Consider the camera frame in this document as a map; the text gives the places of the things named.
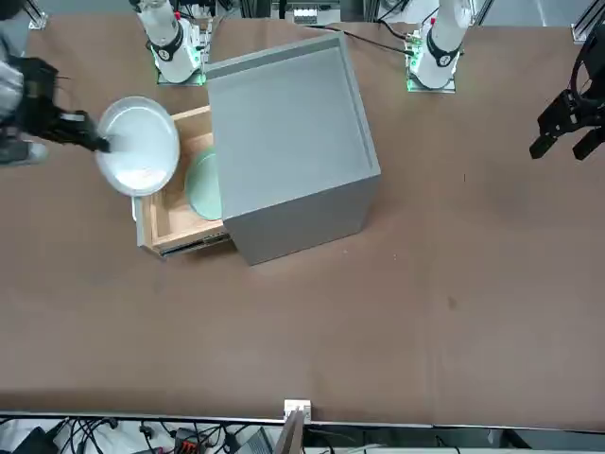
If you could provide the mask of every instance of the metal frame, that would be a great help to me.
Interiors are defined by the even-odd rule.
[[[44,30],[46,28],[48,14],[42,11],[36,0],[26,0],[23,9],[31,19],[29,21],[30,30]]]
[[[285,420],[284,428],[277,441],[275,454],[300,454],[303,445],[304,411],[294,410]]]
[[[574,37],[574,43],[582,44],[586,41],[586,38],[588,38],[588,35],[603,13],[605,13],[605,0],[595,0],[588,6],[578,20],[571,25],[571,34]]]
[[[148,413],[126,413],[109,411],[15,411],[0,410],[0,419],[18,418],[18,419],[63,419],[67,417],[78,417],[82,419],[90,418],[115,418],[120,421],[164,421],[169,423],[190,423],[198,424],[250,424],[258,426],[282,426],[284,419],[278,418],[233,418],[233,417],[214,417],[214,416],[186,416],[174,414],[148,414]],[[433,429],[451,429],[451,428],[492,428],[492,429],[512,429],[512,430],[533,430],[537,432],[564,432],[576,431],[578,428],[536,428],[527,426],[481,426],[477,424],[410,424],[410,423],[370,423],[362,421],[313,421],[309,426],[346,426],[361,428],[433,428]],[[603,434],[602,430],[583,430],[583,433]]]
[[[476,14],[475,20],[473,21],[473,24],[475,26],[483,25],[483,22],[485,21],[485,17],[488,15],[488,12],[490,12],[490,9],[492,8],[492,6],[493,6],[493,0],[485,0],[485,2],[483,2],[483,6],[479,10],[479,12]]]

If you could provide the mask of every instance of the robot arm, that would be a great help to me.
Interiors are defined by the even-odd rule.
[[[0,19],[19,11],[19,1],[0,3]],[[36,58],[11,55],[2,39],[0,49],[0,165],[34,164],[46,155],[43,145],[24,140],[22,133],[91,151],[109,151],[84,111],[66,112],[54,104],[58,71]]]
[[[156,66],[171,83],[185,82],[202,65],[199,26],[175,17],[168,0],[130,0],[151,44]]]
[[[435,24],[429,28],[412,73],[429,89],[440,89],[452,78],[466,29],[471,24],[469,0],[440,0]]]
[[[584,65],[592,82],[585,93],[578,90],[578,72]],[[538,117],[540,136],[529,148],[533,159],[542,158],[568,132],[591,128],[574,146],[582,161],[605,142],[605,25],[591,33],[578,53],[569,88],[563,90]]]

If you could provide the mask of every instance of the black cable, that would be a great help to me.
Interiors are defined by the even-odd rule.
[[[201,452],[201,443],[199,442],[199,432],[198,432],[198,423],[193,422],[193,429],[196,432],[196,438],[198,439],[198,445],[196,447],[196,452]]]
[[[353,438],[352,436],[347,435],[345,433],[335,432],[335,431],[332,431],[332,430],[324,430],[322,428],[309,428],[308,431],[311,432],[311,433],[320,433],[320,434],[324,434],[324,435],[334,435],[334,436],[337,436],[337,437],[346,438],[347,440],[351,440],[353,443],[357,443],[357,440],[355,438]]]
[[[76,434],[78,434],[79,432],[82,431],[82,428],[79,428],[78,430],[74,431],[74,426],[76,425],[76,422],[77,422],[77,419],[74,419],[73,420],[74,424],[72,425],[72,429],[70,431],[69,438],[65,441],[65,443],[63,444],[63,447],[60,449],[60,454],[63,454],[63,452],[65,452],[65,449],[67,448],[68,445],[71,445],[72,452],[75,452],[75,449],[74,449],[75,436],[76,436]],[[108,422],[107,419],[102,419],[100,421],[97,421],[91,425],[91,430],[97,430],[99,426],[102,426],[102,425],[106,424],[107,422]]]
[[[164,428],[164,430],[166,431],[166,433],[167,433],[168,435],[170,435],[170,438],[177,438],[176,430],[169,430],[169,429],[166,427],[166,424],[165,424],[165,422],[164,422],[164,421],[160,421],[160,424],[162,425],[162,428]]]
[[[95,449],[96,449],[97,454],[103,454],[103,451],[99,447],[98,443],[96,442],[96,438],[95,438],[95,430],[99,426],[100,426],[99,424],[97,424],[95,426],[95,421],[86,421],[86,422],[84,422],[84,427],[85,427],[84,432],[86,433],[87,429],[89,430],[89,432],[86,433],[86,438],[83,441],[84,441],[84,444],[86,445],[86,441],[90,440],[91,442],[93,442],[93,445],[95,445]]]
[[[439,9],[439,7],[436,7],[435,9],[433,9],[433,11],[424,18],[424,20],[421,22],[421,24],[424,24],[426,21],[428,21],[431,18],[431,16],[437,12],[438,9]]]
[[[61,419],[53,428],[46,432],[46,440],[55,442],[55,438],[59,436],[61,431],[65,428],[70,418]]]
[[[325,452],[330,452],[330,454],[335,454],[334,453],[334,448],[332,447],[332,444],[330,443],[330,440],[328,440],[328,437],[326,437],[323,433],[321,432],[313,432],[316,434],[317,437],[320,437],[328,446],[328,451],[324,451],[321,454],[324,454]]]
[[[447,443],[446,443],[446,442],[445,442],[445,441],[442,439],[442,437],[440,437],[439,435],[435,435],[435,438],[437,439],[437,444],[438,444],[439,446],[443,446],[443,447],[452,447],[452,448],[454,448],[454,449],[456,450],[456,452],[457,452],[458,454],[460,454],[460,450],[458,449],[458,447],[457,447],[457,446],[450,446],[450,445],[449,445],[449,444],[447,444]]]
[[[143,436],[145,437],[145,443],[147,443],[147,447],[149,448],[149,454],[154,452],[153,447],[151,447],[151,443],[149,442],[149,436],[144,432]]]
[[[74,428],[76,428],[76,422],[77,420],[74,420],[74,422],[72,423],[72,427],[69,430],[69,446],[72,448],[72,454],[76,454],[76,450],[74,449],[74,437],[76,436],[76,433],[74,432]]]
[[[218,0],[218,3],[225,11],[230,11],[233,8],[233,2],[231,0]]]
[[[250,424],[245,424],[244,426],[242,426],[241,428],[239,428],[238,430],[236,430],[236,431],[233,433],[233,436],[237,436],[237,434],[238,434],[239,432],[241,432],[243,429],[245,429],[245,428],[249,428],[249,427],[250,427]]]
[[[225,446],[227,445],[227,435],[229,435],[229,432],[227,431],[227,428],[225,426],[222,426],[221,428],[223,429],[223,433],[225,434],[225,440],[223,441],[223,444],[218,449],[218,452],[220,452],[220,451],[227,452],[225,450]],[[217,447],[218,442],[220,442],[220,431],[218,432],[218,437],[216,437],[216,442],[213,445],[211,445],[210,448],[214,449],[215,447]]]
[[[405,50],[400,47],[393,47],[392,45],[387,45],[387,44],[379,43],[377,41],[372,41],[372,40],[369,40],[368,38],[364,38],[363,36],[355,35],[354,33],[351,33],[350,31],[347,31],[347,30],[343,30],[341,28],[333,28],[331,26],[320,26],[318,28],[322,28],[324,30],[341,31],[347,36],[351,36],[352,38],[357,38],[358,40],[365,41],[366,43],[374,44],[374,45],[377,45],[378,47],[383,47],[385,49],[392,50],[393,52],[398,52],[400,54],[408,55],[409,57],[414,57],[414,52],[412,52],[411,50]]]
[[[183,439],[183,441],[184,442],[189,441],[193,437],[197,437],[197,436],[199,436],[201,434],[204,434],[204,433],[206,433],[206,432],[208,432],[208,431],[211,430],[211,432],[208,435],[204,436],[204,438],[202,438],[199,441],[200,443],[204,444],[204,443],[206,443],[206,440],[208,440],[210,437],[212,437],[216,433],[216,431],[219,430],[220,428],[222,428],[222,426],[213,426],[211,428],[205,428],[204,430],[200,430],[198,434],[194,433],[193,435],[189,435],[188,437],[186,437],[185,439]]]
[[[211,445],[209,444],[208,447],[216,447],[218,445],[218,442],[220,441],[220,430],[223,429],[225,431],[225,433],[227,433],[227,429],[225,429],[225,427],[223,425],[218,426],[218,428],[216,428],[215,430],[213,430],[212,432],[210,432],[201,442],[204,444],[206,443],[206,441],[210,440],[210,437],[212,437],[217,431],[218,431],[218,437],[216,437],[216,442]]]
[[[82,438],[78,443],[78,452],[86,452],[86,442],[88,442],[88,439],[90,438],[89,432],[86,430],[87,426],[84,426],[80,419],[78,419],[78,424],[79,428],[84,432],[84,435],[82,435]]]
[[[392,7],[390,7],[390,9],[385,12],[382,16],[380,16],[376,22],[380,22],[382,21],[385,17],[387,17],[389,14],[391,14],[392,12],[395,11],[395,9],[399,6],[401,6],[406,0],[399,0],[399,2],[397,2],[395,5],[393,5]]]
[[[388,23],[387,23],[387,22],[385,22],[384,20],[380,19],[380,20],[378,21],[378,23],[379,23],[379,24],[382,24],[383,26],[385,26],[385,27],[387,28],[387,30],[389,31],[389,33],[390,33],[391,35],[393,35],[395,38],[398,38],[398,39],[403,40],[403,41],[405,41],[405,40],[407,39],[407,36],[406,36],[406,35],[402,35],[402,34],[401,34],[401,33],[399,33],[398,31],[395,31],[395,30],[393,29],[393,27],[392,27],[392,26],[390,26],[390,24],[388,24]]]

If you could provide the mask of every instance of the green plate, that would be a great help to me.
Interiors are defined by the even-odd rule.
[[[187,169],[185,195],[191,208],[204,219],[217,220],[222,217],[213,148],[202,152]]]

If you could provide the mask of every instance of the gray box lid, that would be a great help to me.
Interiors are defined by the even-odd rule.
[[[230,218],[380,174],[343,33],[214,63],[206,75],[228,229]]]

